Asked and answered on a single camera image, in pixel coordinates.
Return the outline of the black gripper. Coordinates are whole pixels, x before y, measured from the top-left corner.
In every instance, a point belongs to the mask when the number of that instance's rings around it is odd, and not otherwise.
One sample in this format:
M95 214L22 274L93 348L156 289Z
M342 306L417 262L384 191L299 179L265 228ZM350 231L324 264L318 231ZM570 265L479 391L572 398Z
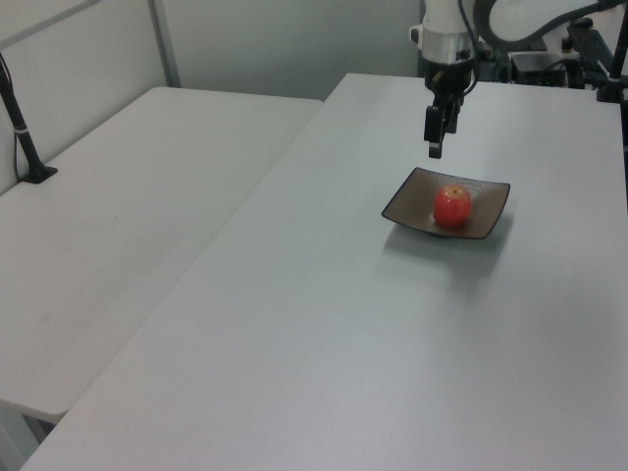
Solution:
M423 60L426 87L433 93L435 101L426 108L424 140L428 142L428 154L432 159L441 159L444 130L456 133L458 116L464 104L464 96L476 86L476 61L463 60L453 64L442 64ZM448 102L444 110L438 101Z

